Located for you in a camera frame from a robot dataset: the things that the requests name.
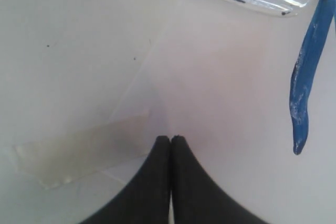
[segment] black rubber tip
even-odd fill
[[[265,224],[216,185],[182,136],[172,139],[171,176],[176,224]]]
[[[169,156],[170,141],[159,136],[134,178],[82,224],[168,224]]]

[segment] tape strip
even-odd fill
[[[70,183],[149,152],[142,141],[148,115],[135,116],[61,138],[15,145],[17,170],[46,188]]]

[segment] blue stripe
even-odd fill
[[[291,76],[289,108],[296,155],[301,153],[308,137],[308,97],[335,9],[336,0],[319,0]]]

